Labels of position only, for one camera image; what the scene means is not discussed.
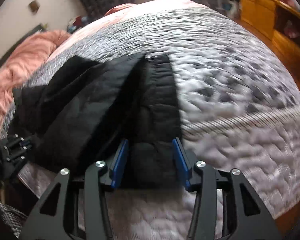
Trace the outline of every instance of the black garment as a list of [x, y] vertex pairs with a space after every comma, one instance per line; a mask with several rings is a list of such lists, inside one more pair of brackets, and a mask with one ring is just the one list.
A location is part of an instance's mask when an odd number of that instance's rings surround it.
[[8, 134], [37, 134], [32, 162], [81, 175], [92, 162], [112, 155], [121, 138], [128, 138], [126, 187], [175, 181], [172, 140], [181, 137], [181, 130], [167, 56], [146, 60], [135, 54], [103, 64], [73, 57], [48, 85], [15, 90], [14, 97], [16, 112]]

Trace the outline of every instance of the gray quilt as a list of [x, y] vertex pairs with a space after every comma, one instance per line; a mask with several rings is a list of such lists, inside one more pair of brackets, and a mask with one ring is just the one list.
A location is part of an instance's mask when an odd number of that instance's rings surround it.
[[[265, 44], [209, 8], [163, 11], [103, 28], [43, 65], [25, 86], [47, 84], [73, 55], [104, 62], [136, 52], [169, 54], [186, 148], [216, 169], [239, 168], [274, 218], [300, 200], [300, 92]], [[14, 106], [2, 136], [13, 112]], [[40, 196], [54, 174], [28, 164], [19, 176]], [[115, 239], [186, 238], [195, 194], [118, 190], [106, 197]]]

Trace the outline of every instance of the blue gripper pad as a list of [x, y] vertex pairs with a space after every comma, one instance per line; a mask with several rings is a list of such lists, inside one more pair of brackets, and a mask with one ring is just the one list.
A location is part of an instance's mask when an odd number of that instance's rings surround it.
[[127, 163], [128, 153], [129, 153], [129, 143], [128, 140], [125, 139], [120, 149], [117, 161], [114, 165], [112, 182], [111, 182], [112, 188], [117, 188], [121, 184], [124, 168]]
[[186, 188], [188, 191], [190, 189], [190, 173], [191, 171], [188, 169], [186, 165], [186, 161], [183, 157], [182, 150], [180, 148], [180, 145], [177, 141], [177, 139], [173, 139], [172, 141], [173, 147], [174, 147], [174, 153], [173, 157], [177, 166], [177, 173], [179, 176], [179, 179], [183, 186]]

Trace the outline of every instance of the striped trim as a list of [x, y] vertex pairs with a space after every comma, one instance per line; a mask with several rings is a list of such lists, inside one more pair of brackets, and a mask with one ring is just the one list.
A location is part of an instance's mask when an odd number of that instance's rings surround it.
[[186, 138], [187, 136], [196, 136], [198, 133], [223, 133], [234, 128], [274, 127], [280, 123], [287, 123], [298, 119], [300, 119], [300, 106], [280, 110], [276, 109], [265, 113], [246, 114], [233, 118], [220, 118], [209, 122], [192, 123], [182, 125], [181, 128]]

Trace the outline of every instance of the silver screw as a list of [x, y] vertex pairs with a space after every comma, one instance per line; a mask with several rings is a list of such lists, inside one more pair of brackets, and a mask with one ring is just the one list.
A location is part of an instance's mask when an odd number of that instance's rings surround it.
[[233, 169], [232, 174], [238, 176], [241, 174], [241, 171], [239, 169]]
[[197, 165], [197, 167], [199, 168], [203, 168], [204, 166], [206, 166], [206, 163], [204, 161], [197, 161], [195, 165]]
[[69, 169], [67, 169], [67, 168], [62, 169], [62, 170], [60, 171], [60, 174], [61, 174], [61, 175], [67, 175], [67, 174], [69, 174]]
[[97, 161], [97, 162], [96, 162], [96, 166], [99, 167], [99, 168], [101, 168], [101, 167], [103, 167], [103, 166], [105, 166], [105, 165], [106, 165], [106, 162], [105, 162], [105, 161]]

